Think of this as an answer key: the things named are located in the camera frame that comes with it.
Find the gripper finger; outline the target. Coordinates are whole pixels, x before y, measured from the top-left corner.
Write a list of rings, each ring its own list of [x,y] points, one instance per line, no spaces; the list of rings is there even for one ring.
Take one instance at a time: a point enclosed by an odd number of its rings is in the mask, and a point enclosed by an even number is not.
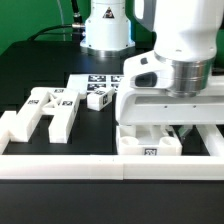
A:
[[[193,129],[192,125],[182,125],[178,129],[178,134],[181,139],[184,139]]]

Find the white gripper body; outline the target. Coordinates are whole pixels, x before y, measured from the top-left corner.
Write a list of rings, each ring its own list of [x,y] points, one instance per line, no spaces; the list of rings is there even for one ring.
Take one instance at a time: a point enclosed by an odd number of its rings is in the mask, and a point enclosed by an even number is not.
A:
[[[224,124],[224,75],[212,61],[175,61],[150,51],[127,59],[116,97],[121,125]]]

